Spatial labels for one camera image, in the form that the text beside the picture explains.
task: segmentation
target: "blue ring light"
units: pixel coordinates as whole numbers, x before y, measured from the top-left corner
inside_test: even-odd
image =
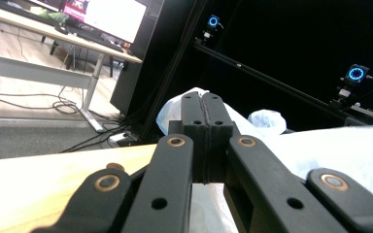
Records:
[[[348,76],[350,77],[350,79],[358,81],[364,77],[364,73],[365,72],[361,68],[354,68],[350,70]]]
[[[210,17],[210,20],[208,20],[208,23],[212,27],[216,27],[218,25],[218,18],[217,17]]]

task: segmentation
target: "black monitor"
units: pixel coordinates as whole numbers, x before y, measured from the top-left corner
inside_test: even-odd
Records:
[[[135,0],[64,0],[62,12],[127,43],[133,43],[147,7]]]

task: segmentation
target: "desk leg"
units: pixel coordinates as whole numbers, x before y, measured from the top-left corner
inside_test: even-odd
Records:
[[[89,86],[87,88],[86,97],[84,100],[83,108],[81,109],[81,114],[84,118],[89,122],[89,124],[95,129],[96,132],[102,133],[105,132],[106,129],[102,127],[98,121],[96,121],[95,117],[89,112],[89,105],[90,100],[92,99],[93,93],[95,92],[96,84],[99,80],[99,74],[101,73],[102,63],[104,62],[104,53],[100,53],[98,56],[98,60],[96,62],[95,70],[92,74],[92,79],[90,80]]]

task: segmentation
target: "plastic bag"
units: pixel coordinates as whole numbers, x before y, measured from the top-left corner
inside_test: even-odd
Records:
[[[68,19],[68,15],[62,13],[62,12],[59,12],[59,13],[53,13],[53,12],[50,12],[44,8],[40,8],[40,7],[32,7],[31,8],[31,12],[35,15],[38,15],[40,17],[44,17],[44,18],[48,18],[48,19],[51,19],[59,24],[62,24],[62,23],[65,23],[66,19]]]
[[[280,135],[287,130],[287,122],[280,113],[272,110],[255,111],[248,116],[248,121],[253,124],[263,136]]]

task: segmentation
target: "black backdrop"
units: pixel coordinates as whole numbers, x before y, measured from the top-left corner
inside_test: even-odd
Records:
[[[220,18],[223,29],[207,44],[208,48],[324,103],[337,97],[336,87],[341,84],[339,79],[345,76],[351,65],[366,66],[370,68],[369,75],[373,76],[373,0],[208,0],[200,23],[190,25],[194,27],[196,36],[202,35],[210,15]],[[174,31],[171,24],[161,24],[161,37],[156,38],[162,42],[161,46],[150,46],[149,51],[172,52],[172,57],[176,57],[176,50],[166,50],[162,46],[165,35]],[[177,28],[186,31],[188,25],[181,23]],[[160,64],[161,54],[148,53],[148,50],[147,56],[155,64]],[[145,100],[154,99],[151,85],[149,89],[141,88],[147,85],[142,79],[158,83],[163,71],[170,68],[157,70],[157,67],[160,66],[144,65],[142,68],[141,74],[144,75],[140,76],[131,101],[134,110]],[[170,84],[163,90],[164,100],[158,101],[160,107],[171,97],[199,86],[221,96],[225,103],[244,117],[259,109],[272,109],[282,113],[288,127],[294,130],[343,124],[315,106],[289,96],[193,46],[182,54],[174,75],[165,79]],[[366,80],[357,94],[365,94],[371,87],[372,82]],[[373,110],[373,93],[358,101],[363,108]],[[146,113],[149,118],[154,118],[157,111]]]

